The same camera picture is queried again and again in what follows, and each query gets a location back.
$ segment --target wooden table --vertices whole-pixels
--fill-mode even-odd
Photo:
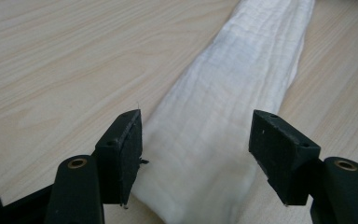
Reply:
[[[0,1],[0,196],[53,182],[64,159],[90,154],[120,113],[144,121],[213,39],[238,0]],[[319,0],[281,117],[323,148],[358,161],[358,1]],[[241,219],[310,223],[259,172]],[[160,223],[131,197],[106,223]]]

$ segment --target light wood grain surface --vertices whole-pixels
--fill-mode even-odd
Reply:
[[[0,1],[0,196],[53,182],[58,164],[89,154],[110,123],[140,107],[144,121],[219,31],[237,0]],[[358,161],[358,1],[316,2],[281,117],[323,148]],[[284,207],[259,172],[248,223],[310,223]],[[160,223],[131,197],[106,222]]]

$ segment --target screw hole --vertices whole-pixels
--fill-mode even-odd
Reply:
[[[357,171],[357,167],[348,161],[335,161],[334,164],[343,170]]]
[[[77,169],[77,168],[80,168],[80,167],[86,165],[86,163],[87,163],[86,159],[82,159],[82,158],[81,159],[74,159],[74,160],[72,160],[72,161],[70,161],[68,163],[68,167],[70,169]]]

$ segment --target white cloth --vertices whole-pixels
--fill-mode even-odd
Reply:
[[[244,0],[144,128],[132,192],[167,223],[234,223],[255,178],[254,109],[277,113],[313,0]]]

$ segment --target table surface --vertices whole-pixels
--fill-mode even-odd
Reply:
[[[238,0],[0,1],[0,196],[8,204],[54,180],[58,164],[90,154],[120,113],[143,120],[211,42]],[[280,116],[358,161],[358,1],[318,0]],[[131,196],[106,223],[161,223]],[[247,223],[310,223],[285,207],[259,171]]]

